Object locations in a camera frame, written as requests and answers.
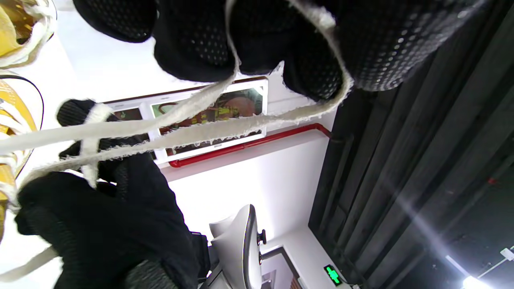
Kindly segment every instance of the red pipe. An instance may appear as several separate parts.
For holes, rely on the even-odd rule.
[[[220,149],[220,150],[213,151],[210,153],[205,153],[205,154],[201,154],[201,155],[197,155],[197,156],[193,156],[193,157],[185,158],[185,159],[172,160],[170,162],[170,166],[172,166],[173,168],[181,168],[181,167],[184,167],[187,165],[194,164],[196,162],[200,162],[200,161],[207,160],[207,159],[212,159],[212,158],[215,158],[218,156],[222,156],[222,155],[226,155],[229,153],[244,150],[246,148],[255,147],[255,146],[270,142],[270,141],[274,141],[277,139],[281,139],[284,137],[303,133],[303,132],[310,131],[310,130],[318,130],[318,131],[324,133],[327,137],[329,137],[329,138],[332,137],[332,133],[329,130],[327,130],[324,126],[322,126],[319,123],[313,123],[313,124],[308,124],[303,127],[299,127],[299,128],[292,129],[289,131],[269,135],[264,138],[256,139],[256,140],[249,141],[246,143],[237,144],[235,146]]]

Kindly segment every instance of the light fixture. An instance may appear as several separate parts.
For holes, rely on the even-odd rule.
[[[464,289],[492,289],[486,283],[472,276],[469,276],[468,278],[464,279],[464,282],[462,282],[462,284]]]

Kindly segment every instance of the picture frame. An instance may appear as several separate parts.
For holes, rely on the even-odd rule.
[[[114,110],[114,114],[121,120],[155,119],[173,109],[180,101],[190,98],[202,87],[185,89],[158,95],[143,96],[106,102]],[[154,140],[164,134],[173,133],[174,130],[194,124],[226,120],[252,115],[266,115],[268,109],[268,80],[265,77],[236,81],[229,85],[218,100],[206,110],[186,119],[158,130],[141,134],[143,140]],[[200,144],[190,144],[182,148],[167,148],[155,150],[152,157],[157,164],[164,164],[177,159],[184,159],[215,150],[239,145],[266,136],[266,129],[262,129],[239,138],[214,140]]]

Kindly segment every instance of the frayed white cord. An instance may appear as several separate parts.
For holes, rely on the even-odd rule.
[[[98,103],[93,106],[91,111],[89,111],[85,123],[104,122],[111,115],[111,113],[113,113],[113,110],[109,106],[103,103]],[[84,138],[80,146],[80,155],[94,155],[98,150],[99,143],[99,138]],[[98,162],[92,161],[87,165],[83,165],[82,173],[84,174],[84,179],[86,179],[88,184],[93,189],[96,189],[98,180]]]
[[[10,152],[13,148],[17,150],[31,149],[34,147],[49,145],[51,143],[66,141],[66,140],[79,140],[83,136],[90,139],[100,138],[114,138],[114,137],[128,137],[141,133],[147,133],[150,130],[164,127],[173,123],[180,122],[192,115],[208,108],[232,83],[236,73],[239,71],[240,60],[235,51],[230,31],[230,15],[236,0],[226,1],[226,29],[227,40],[229,47],[236,59],[233,75],[222,82],[212,84],[202,89],[200,92],[192,96],[190,99],[182,101],[176,106],[172,112],[156,118],[155,120],[139,120],[139,121],[125,121],[125,122],[105,122],[96,124],[83,124],[74,127],[59,128],[54,130],[46,130],[40,132],[33,132],[27,135],[18,136],[4,140],[0,143],[0,154]],[[342,70],[342,85],[336,97],[324,104],[316,104],[311,106],[300,107],[298,109],[286,112],[277,116],[254,116],[239,119],[229,119],[226,121],[217,121],[206,123],[202,125],[195,125],[192,127],[181,128],[171,134],[164,135],[156,140],[145,142],[136,146],[125,146],[112,148],[106,151],[93,154],[81,154],[78,157],[68,158],[66,160],[48,165],[41,169],[35,170],[23,181],[23,184],[30,182],[38,177],[44,176],[52,171],[64,171],[67,169],[77,169],[80,166],[86,166],[99,161],[118,158],[122,156],[129,156],[137,153],[142,153],[150,150],[161,148],[174,148],[192,143],[225,139],[235,136],[247,135],[250,132],[261,129],[270,124],[277,123],[299,123],[304,120],[309,120],[313,117],[321,116],[325,113],[335,110],[342,101],[346,98],[353,80],[349,76],[344,62],[339,52],[338,44],[333,36],[333,26],[328,20],[331,17],[327,14],[326,10],[320,9],[306,1],[302,0],[289,0],[289,2],[302,13],[316,28],[323,34],[327,40],[330,48],[332,49],[339,66]],[[51,255],[44,255],[45,252],[36,256],[33,260],[39,266],[50,261]],[[32,270],[21,270],[23,272],[20,276],[24,276],[31,271],[37,269],[34,267]]]
[[[56,28],[56,12],[51,1],[35,0],[36,5],[30,6],[28,1],[21,0],[23,8],[35,18],[36,23],[29,40],[22,47],[0,57],[0,67],[15,68],[34,62]]]

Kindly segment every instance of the hand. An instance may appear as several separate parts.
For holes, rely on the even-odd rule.
[[[70,100],[61,107],[58,121],[63,126],[81,124],[94,105]],[[114,115],[108,119],[116,120]],[[103,139],[100,149],[138,142],[135,137]],[[79,151],[77,142],[60,156]],[[63,258],[56,288],[124,288],[127,282],[131,288],[196,288],[198,262],[191,233],[151,156],[100,162],[99,177],[108,183],[98,183],[95,190],[83,178],[54,172],[19,193],[19,232],[40,235]],[[152,278],[137,278],[142,274]]]

